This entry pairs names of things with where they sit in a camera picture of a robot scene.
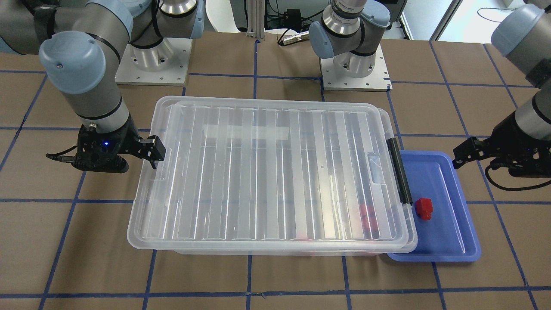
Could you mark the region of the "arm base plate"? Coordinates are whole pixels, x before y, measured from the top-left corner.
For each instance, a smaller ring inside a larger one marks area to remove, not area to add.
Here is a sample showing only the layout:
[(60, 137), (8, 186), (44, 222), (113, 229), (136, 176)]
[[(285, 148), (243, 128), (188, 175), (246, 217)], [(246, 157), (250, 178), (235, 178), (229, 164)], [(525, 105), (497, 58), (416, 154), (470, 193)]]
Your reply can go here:
[(150, 49), (126, 46), (115, 75), (118, 85), (185, 86), (193, 39), (165, 38)]
[(393, 89), (382, 46), (363, 57), (351, 52), (319, 61), (325, 90), (386, 92)]

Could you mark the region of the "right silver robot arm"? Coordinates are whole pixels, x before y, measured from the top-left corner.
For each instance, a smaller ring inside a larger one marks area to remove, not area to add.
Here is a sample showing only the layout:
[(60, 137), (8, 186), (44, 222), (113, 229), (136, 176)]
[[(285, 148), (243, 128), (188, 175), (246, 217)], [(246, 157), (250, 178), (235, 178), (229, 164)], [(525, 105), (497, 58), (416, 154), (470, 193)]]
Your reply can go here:
[(165, 159), (158, 136), (140, 137), (115, 81), (128, 44), (150, 50), (167, 38), (198, 39), (204, 0), (3, 0), (1, 51), (38, 55), (81, 120), (76, 150), (47, 154), (81, 171), (125, 173), (123, 155)]

